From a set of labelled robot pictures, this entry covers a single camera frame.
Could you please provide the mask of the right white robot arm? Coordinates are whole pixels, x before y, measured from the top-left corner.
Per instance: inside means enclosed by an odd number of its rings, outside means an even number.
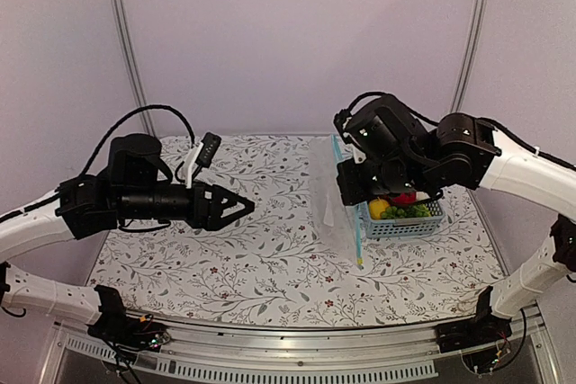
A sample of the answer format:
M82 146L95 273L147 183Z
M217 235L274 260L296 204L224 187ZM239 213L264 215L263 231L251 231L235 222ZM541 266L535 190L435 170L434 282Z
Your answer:
M485 344L557 281L575 271L575 168L530 147L501 124L453 112L425 129L428 118L395 95L357 96L333 120L353 157L337 164L344 205L383 195L423 192L431 199L459 185L504 192L557 212L549 237L509 277L479 297L465 326Z

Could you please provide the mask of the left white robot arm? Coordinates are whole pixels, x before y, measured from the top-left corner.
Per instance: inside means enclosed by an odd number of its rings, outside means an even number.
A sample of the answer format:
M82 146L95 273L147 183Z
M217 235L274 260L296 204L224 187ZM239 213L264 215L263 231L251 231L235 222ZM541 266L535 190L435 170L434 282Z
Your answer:
M99 326L115 342L127 342L134 325L117 290L69 285L29 274L11 259L44 246L124 230L130 220L220 231L253 212L253 201L217 184L195 180L210 166L221 138L208 133L185 162L183 183L161 158L161 142L136 133L112 140L108 165L97 175L81 174L39 200L1 218L1 306L35 309Z

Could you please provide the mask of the clear zip top bag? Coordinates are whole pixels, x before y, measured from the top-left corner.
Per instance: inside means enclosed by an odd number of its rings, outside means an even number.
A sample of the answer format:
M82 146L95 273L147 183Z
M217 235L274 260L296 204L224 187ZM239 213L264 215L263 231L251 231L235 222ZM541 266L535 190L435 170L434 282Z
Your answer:
M361 221L355 207L342 204L337 183L337 164L344 161L338 138L314 137L308 158L311 217L319 240L362 269Z

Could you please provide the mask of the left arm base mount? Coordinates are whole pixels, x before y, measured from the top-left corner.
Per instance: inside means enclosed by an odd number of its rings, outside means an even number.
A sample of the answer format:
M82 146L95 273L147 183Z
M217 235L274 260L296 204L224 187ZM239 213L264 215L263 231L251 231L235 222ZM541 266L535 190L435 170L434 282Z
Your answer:
M156 352L171 341L167 326L157 322L153 314L129 317L121 295L116 289L96 285L100 304L99 318L87 327L87 333L103 341L113 352L116 373L123 383L130 383L124 376L128 372L133 383L141 383L132 366L138 353Z

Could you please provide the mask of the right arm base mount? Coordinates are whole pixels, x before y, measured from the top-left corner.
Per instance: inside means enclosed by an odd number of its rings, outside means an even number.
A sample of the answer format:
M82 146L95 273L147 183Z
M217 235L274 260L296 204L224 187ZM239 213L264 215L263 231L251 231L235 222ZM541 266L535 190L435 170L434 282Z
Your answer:
M472 317L439 324L434 327L436 344L441 353L461 351L481 344L494 343L494 347L482 352L468 353L462 357L463 365L477 376L492 374L511 365L520 355L527 339L527 316L520 309L523 331L516 351L506 362L503 357L509 355L512 336L511 318L496 317L492 313L491 294L493 288L484 289L477 300Z

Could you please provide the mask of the red toy tomato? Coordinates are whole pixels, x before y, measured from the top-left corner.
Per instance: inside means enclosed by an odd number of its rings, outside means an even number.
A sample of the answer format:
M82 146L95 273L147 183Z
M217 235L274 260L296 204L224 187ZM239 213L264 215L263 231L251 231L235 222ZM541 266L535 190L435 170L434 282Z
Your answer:
M395 206L408 206L412 205L418 200L417 194L415 192L406 192L399 195L388 195L387 201L391 205Z

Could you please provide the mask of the green toy grapes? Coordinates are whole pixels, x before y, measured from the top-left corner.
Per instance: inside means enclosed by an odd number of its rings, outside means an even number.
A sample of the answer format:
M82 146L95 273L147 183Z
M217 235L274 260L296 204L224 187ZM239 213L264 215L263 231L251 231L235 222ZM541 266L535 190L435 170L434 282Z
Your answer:
M380 219L415 219L429 218L431 212L425 204L411 204L407 206L388 206L380 213Z

